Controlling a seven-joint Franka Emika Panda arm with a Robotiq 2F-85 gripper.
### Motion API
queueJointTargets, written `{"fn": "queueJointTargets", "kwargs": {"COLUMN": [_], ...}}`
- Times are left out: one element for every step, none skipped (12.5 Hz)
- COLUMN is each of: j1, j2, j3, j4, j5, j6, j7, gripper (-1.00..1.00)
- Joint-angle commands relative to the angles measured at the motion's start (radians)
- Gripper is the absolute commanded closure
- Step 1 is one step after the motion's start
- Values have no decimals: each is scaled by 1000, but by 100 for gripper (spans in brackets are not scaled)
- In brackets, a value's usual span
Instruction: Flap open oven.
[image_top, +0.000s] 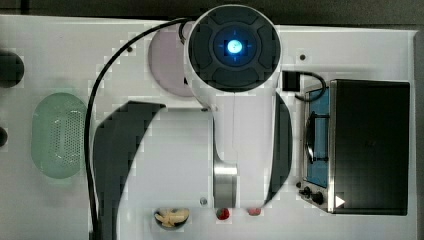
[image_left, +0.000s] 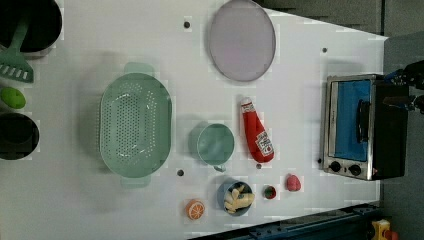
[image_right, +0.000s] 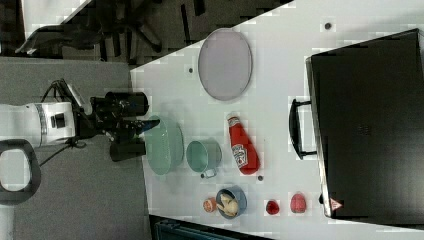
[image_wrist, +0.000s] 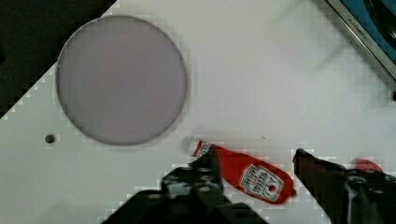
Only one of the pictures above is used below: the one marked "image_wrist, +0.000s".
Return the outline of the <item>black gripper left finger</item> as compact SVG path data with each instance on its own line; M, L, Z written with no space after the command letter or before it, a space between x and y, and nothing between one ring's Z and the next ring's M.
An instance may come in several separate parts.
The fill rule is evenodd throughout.
M161 192L171 199L187 196L193 188L205 187L223 192L219 156L213 147L189 163L187 167L178 167L170 172L161 182Z

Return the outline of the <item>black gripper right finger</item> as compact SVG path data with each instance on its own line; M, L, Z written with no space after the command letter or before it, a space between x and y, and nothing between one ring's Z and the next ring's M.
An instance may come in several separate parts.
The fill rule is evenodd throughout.
M299 148L294 173L332 224L396 224L395 177L375 169L347 169Z

